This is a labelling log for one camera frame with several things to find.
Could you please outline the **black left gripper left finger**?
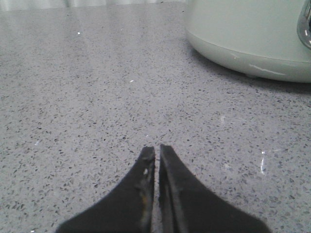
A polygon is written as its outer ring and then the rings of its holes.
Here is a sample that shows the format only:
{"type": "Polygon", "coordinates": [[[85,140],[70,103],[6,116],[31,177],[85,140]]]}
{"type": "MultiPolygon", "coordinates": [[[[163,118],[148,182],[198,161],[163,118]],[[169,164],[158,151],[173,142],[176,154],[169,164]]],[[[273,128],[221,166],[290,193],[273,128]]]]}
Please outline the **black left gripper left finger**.
{"type": "Polygon", "coordinates": [[[126,176],[103,199],[62,223],[58,233],[149,233],[155,189],[155,149],[144,147],[126,176]]]}

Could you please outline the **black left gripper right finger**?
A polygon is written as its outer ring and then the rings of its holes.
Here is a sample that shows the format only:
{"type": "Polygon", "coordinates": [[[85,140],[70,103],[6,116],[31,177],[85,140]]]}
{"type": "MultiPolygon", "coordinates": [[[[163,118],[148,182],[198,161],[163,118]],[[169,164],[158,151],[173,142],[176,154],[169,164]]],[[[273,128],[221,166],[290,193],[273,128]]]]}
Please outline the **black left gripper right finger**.
{"type": "Polygon", "coordinates": [[[207,189],[171,146],[160,146],[160,208],[165,233],[268,233],[259,219],[207,189]]]}

